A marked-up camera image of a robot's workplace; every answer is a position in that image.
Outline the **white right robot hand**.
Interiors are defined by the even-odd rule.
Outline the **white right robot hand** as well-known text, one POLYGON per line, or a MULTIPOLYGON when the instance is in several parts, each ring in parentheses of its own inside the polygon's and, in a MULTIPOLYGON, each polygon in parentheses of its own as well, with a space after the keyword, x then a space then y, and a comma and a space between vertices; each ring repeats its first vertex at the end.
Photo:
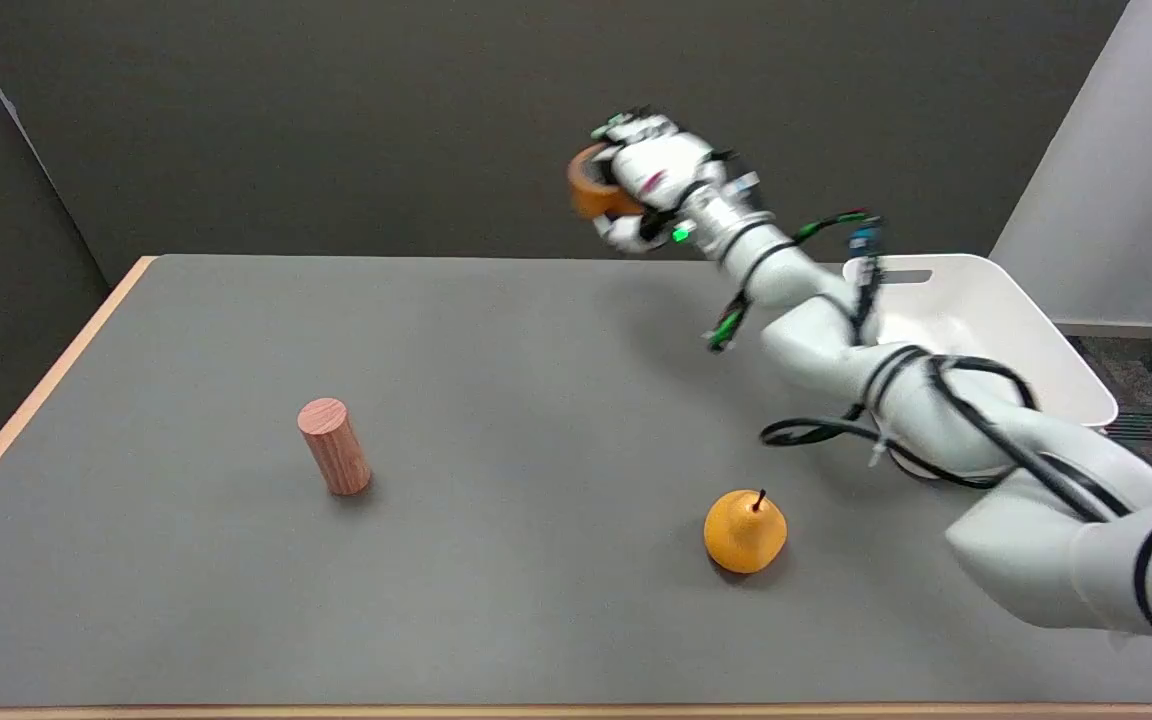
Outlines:
POLYGON ((593 220, 602 241, 621 252, 662 247, 687 196, 728 181, 723 152, 654 111, 622 111, 594 128, 591 138, 602 143, 593 156, 594 170, 637 205, 628 213, 604 211, 593 220))

